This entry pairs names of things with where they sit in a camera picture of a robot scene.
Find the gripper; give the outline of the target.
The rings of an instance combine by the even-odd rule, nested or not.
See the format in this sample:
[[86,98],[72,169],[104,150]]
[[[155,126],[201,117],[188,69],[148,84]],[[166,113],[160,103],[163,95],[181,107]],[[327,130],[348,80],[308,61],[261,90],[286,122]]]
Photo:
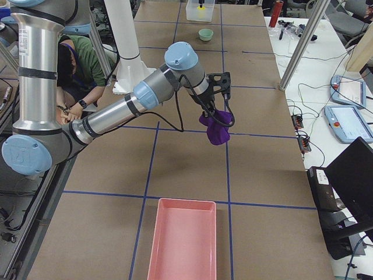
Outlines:
[[202,117],[210,117],[215,115],[215,92],[212,84],[209,84],[207,89],[202,93],[197,93],[196,87],[189,89],[189,94],[191,95],[194,102],[200,105],[203,109],[203,112],[201,114]]

